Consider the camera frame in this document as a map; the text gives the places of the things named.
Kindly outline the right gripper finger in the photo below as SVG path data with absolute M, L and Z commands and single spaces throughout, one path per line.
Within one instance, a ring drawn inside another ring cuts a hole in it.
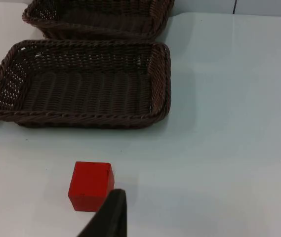
M 127 202 L 123 189 L 109 192 L 106 200 L 78 237 L 126 237 Z

